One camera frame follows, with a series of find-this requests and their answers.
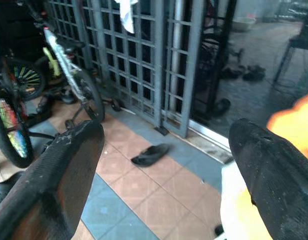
sandal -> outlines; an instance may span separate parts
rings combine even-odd
[[[156,163],[162,156],[164,156],[170,148],[169,144],[160,144],[157,146],[150,146],[142,151],[139,156],[131,159],[132,163],[138,167],[149,167]]]
[[[24,171],[19,171],[12,175],[6,181],[0,182],[0,203],[5,199],[9,191],[13,188],[16,184],[18,179],[24,174]]]

gray metal grille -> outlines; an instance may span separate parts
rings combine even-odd
[[[135,34],[122,27],[115,1],[78,2],[49,0],[59,35],[87,45],[79,64],[97,69],[127,108],[185,137],[205,1],[140,0],[133,6]]]

bicycle tire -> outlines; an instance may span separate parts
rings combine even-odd
[[[85,70],[80,70],[80,71],[76,72],[73,77],[74,77],[77,85],[81,88],[81,91],[84,93],[85,96],[88,95],[88,94],[86,94],[86,89],[84,89],[84,87],[82,86],[82,83],[84,82],[86,84],[86,86],[88,87],[88,91],[90,91],[89,95],[91,95],[93,100],[94,100],[95,106],[98,110],[98,115],[95,115],[94,111],[90,112],[90,111],[86,110],[86,108],[85,108],[85,110],[86,110],[88,116],[92,120],[96,120],[99,123],[101,123],[105,119],[105,106],[104,106],[104,103],[102,101],[102,98],[100,97],[99,92],[97,91],[97,86],[96,86],[96,83],[94,81],[94,78],[88,72],[86,72]]]
[[[22,117],[16,113],[15,106],[12,104],[11,96],[5,91],[0,90],[0,100],[4,100],[10,107],[11,110],[15,112],[15,117],[17,119],[17,129],[19,129],[19,134],[23,137],[24,144],[26,145],[27,155],[22,157],[15,147],[13,146],[4,122],[0,113],[0,149],[8,160],[10,160],[15,166],[19,168],[28,167],[34,160],[33,147],[29,138],[29,132],[25,124],[23,123]]]
[[[39,97],[42,94],[43,90],[46,87],[46,78],[42,70],[37,65],[29,61],[18,59],[18,58],[8,58],[7,64],[10,68],[10,71],[15,75],[15,78],[18,83],[18,87],[20,88],[22,92],[22,100],[29,101],[29,100]],[[28,78],[30,79],[25,78],[24,76],[26,76],[26,72],[25,72],[26,70],[23,72],[24,76],[21,77],[20,73],[23,68],[28,70],[27,73],[29,73],[29,71],[34,72],[34,74],[37,74],[37,77],[32,77],[34,74],[31,72],[28,74]],[[32,81],[33,79],[37,79],[37,81],[28,83],[29,81]],[[26,84],[31,84],[33,86],[32,88],[35,88],[35,90],[28,93],[25,90]]]

bicycle frame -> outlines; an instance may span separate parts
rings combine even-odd
[[[64,48],[61,45],[57,44],[56,35],[52,31],[50,31],[48,27],[44,28],[44,34],[45,34],[46,42],[48,43],[48,45],[52,48],[53,52],[55,53],[56,58],[62,70],[64,71],[64,74],[68,80],[69,85],[72,87],[74,94],[84,104],[85,102],[87,102],[87,99],[84,97],[84,94],[78,87],[73,77],[73,73],[75,71],[81,71],[82,69],[71,62],[71,60],[65,54]]]

